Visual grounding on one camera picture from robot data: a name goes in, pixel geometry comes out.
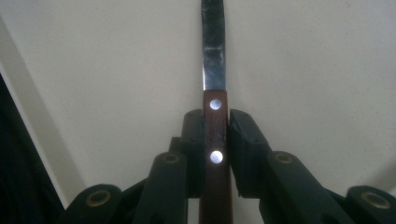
steel blade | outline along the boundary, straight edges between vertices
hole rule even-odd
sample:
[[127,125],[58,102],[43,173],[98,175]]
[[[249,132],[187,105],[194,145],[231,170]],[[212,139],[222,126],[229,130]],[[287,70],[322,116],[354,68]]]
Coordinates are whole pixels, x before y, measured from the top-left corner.
[[225,90],[225,28],[222,0],[202,0],[204,90]]

rivet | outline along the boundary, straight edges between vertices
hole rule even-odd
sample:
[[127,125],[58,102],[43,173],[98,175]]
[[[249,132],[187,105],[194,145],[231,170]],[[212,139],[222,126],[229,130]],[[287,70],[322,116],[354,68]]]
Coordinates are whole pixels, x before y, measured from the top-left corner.
[[218,110],[221,108],[221,101],[219,99],[214,99],[210,102],[210,108],[213,110]]
[[220,151],[213,151],[210,154],[210,160],[213,163],[215,163],[215,164],[221,163],[222,162],[222,154],[221,154],[221,152]]

wooden handle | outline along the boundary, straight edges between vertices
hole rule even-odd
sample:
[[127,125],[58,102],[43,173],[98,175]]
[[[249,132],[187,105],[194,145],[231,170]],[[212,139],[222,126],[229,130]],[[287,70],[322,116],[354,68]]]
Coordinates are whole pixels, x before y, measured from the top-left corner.
[[232,224],[230,166],[226,150],[227,91],[204,91],[204,125],[205,183],[199,223]]

black fabric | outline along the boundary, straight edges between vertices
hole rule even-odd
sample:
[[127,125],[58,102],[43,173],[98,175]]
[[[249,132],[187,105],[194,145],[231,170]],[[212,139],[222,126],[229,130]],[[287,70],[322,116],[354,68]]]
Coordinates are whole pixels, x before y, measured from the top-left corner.
[[55,223],[63,210],[1,77],[0,223]]

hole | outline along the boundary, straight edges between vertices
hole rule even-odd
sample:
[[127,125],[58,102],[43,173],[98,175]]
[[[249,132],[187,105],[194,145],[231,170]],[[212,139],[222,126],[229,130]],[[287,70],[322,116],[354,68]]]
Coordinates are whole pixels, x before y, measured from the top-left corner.
[[322,215],[320,217],[320,221],[323,224],[339,224],[340,223],[335,217],[332,217],[329,215]]
[[176,163],[179,161],[179,157],[175,154],[168,154],[163,157],[163,161],[166,163]]
[[107,203],[111,198],[110,191],[107,189],[99,189],[87,197],[85,202],[89,207],[96,207]]
[[366,191],[361,194],[361,198],[370,204],[371,206],[374,206],[376,208],[380,209],[389,209],[390,208],[390,202],[382,197],[381,195],[378,195],[376,193]]
[[293,161],[293,159],[290,156],[286,155],[286,154],[276,154],[275,158],[278,161],[280,161],[282,163],[285,163],[285,164],[291,163]]
[[161,216],[160,214],[152,215],[149,218],[149,224],[163,224],[163,223],[165,223],[165,220],[163,216]]
[[218,99],[214,99],[210,102],[210,108],[213,110],[218,110],[221,108],[221,101]]

